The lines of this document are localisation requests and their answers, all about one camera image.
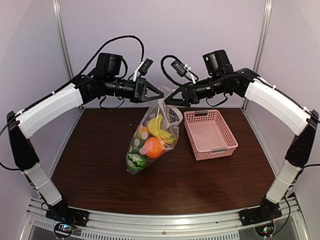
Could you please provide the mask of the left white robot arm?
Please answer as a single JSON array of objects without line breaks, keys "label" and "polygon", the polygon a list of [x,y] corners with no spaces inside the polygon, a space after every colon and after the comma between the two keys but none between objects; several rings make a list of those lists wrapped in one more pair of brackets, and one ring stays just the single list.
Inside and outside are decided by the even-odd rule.
[{"label": "left white robot arm", "polygon": [[144,103],[163,98],[164,94],[145,79],[153,61],[143,60],[132,80],[119,77],[123,57],[100,53],[96,66],[88,74],[77,76],[32,105],[7,114],[10,147],[16,170],[35,187],[48,205],[48,210],[61,222],[72,218],[72,211],[51,178],[44,171],[30,138],[42,127],[64,113],[105,96]]}]

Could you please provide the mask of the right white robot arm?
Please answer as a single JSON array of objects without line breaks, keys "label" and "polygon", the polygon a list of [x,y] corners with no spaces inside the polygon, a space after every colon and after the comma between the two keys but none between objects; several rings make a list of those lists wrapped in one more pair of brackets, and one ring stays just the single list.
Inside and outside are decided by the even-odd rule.
[{"label": "right white robot arm", "polygon": [[178,88],[165,99],[168,105],[190,107],[201,99],[219,94],[236,94],[254,102],[282,121],[295,135],[284,157],[285,161],[271,187],[258,207],[244,209],[239,215],[242,220],[271,220],[279,209],[279,202],[298,180],[309,161],[317,132],[319,113],[308,110],[283,93],[275,85],[268,83],[260,75],[248,68],[233,69],[225,50],[217,50],[203,55],[209,77],[196,78],[181,84],[165,70],[164,62],[172,58],[170,64],[180,77],[189,73],[188,67],[174,55],[166,55],[160,67],[167,79]]}]

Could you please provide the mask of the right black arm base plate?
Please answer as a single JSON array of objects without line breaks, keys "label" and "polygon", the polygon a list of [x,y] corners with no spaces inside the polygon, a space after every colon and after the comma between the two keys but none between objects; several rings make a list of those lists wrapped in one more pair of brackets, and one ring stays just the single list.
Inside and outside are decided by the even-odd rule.
[{"label": "right black arm base plate", "polygon": [[245,208],[238,214],[243,227],[268,222],[283,215],[279,206],[273,211],[270,211],[262,206]]}]

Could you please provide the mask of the pink perforated plastic basket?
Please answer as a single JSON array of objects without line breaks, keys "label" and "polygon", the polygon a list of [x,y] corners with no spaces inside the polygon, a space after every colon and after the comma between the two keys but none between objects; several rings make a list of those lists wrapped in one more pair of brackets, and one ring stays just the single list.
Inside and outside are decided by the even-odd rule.
[{"label": "pink perforated plastic basket", "polygon": [[186,111],[183,115],[196,161],[229,157],[239,146],[218,110]]}]

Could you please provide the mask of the green toy watermelon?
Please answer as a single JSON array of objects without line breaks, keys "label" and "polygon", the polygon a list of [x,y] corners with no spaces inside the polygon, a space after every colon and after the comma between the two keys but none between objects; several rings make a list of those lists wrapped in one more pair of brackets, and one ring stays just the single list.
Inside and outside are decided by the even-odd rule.
[{"label": "green toy watermelon", "polygon": [[126,157],[127,170],[133,175],[147,167],[148,158],[138,153],[128,153]]}]

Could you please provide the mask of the orange toy orange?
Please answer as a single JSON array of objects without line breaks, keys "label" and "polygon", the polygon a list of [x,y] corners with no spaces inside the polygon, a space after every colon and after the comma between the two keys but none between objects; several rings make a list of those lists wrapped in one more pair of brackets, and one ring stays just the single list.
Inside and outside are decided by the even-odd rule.
[{"label": "orange toy orange", "polygon": [[146,140],[147,153],[145,154],[150,159],[160,157],[165,151],[165,142],[158,137],[150,137]]}]

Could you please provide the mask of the green orange toy mango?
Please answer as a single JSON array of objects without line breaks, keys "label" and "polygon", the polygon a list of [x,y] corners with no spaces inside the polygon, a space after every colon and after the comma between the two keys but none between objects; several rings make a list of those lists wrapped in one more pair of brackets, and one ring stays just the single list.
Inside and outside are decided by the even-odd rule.
[{"label": "green orange toy mango", "polygon": [[144,146],[146,140],[150,137],[150,132],[146,126],[141,125],[135,132],[132,139],[132,153],[138,153],[139,150]]}]

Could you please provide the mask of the clear zip top bag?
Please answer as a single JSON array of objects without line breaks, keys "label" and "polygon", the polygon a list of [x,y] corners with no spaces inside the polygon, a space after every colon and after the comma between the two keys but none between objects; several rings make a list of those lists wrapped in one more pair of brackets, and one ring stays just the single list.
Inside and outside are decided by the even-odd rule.
[{"label": "clear zip top bag", "polygon": [[181,111],[167,105],[163,98],[151,105],[130,141],[126,153],[126,170],[135,175],[147,168],[164,153],[173,150],[179,139]]}]

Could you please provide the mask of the yellow toy banana bunch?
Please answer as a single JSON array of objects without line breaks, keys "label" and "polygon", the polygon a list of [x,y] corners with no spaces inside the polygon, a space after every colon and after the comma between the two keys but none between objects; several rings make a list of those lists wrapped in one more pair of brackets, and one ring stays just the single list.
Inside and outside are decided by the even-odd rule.
[{"label": "yellow toy banana bunch", "polygon": [[176,139],[171,133],[161,129],[162,120],[163,116],[161,114],[159,114],[157,117],[152,118],[147,124],[148,131],[154,137],[163,140],[166,144],[173,144]]}]

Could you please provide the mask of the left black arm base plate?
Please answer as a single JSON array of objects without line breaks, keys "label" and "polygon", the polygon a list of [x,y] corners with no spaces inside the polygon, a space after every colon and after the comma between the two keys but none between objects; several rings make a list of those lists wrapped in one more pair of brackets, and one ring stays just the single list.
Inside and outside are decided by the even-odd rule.
[{"label": "left black arm base plate", "polygon": [[70,226],[86,227],[89,212],[72,208],[67,205],[57,204],[55,206],[49,205],[45,217]]}]

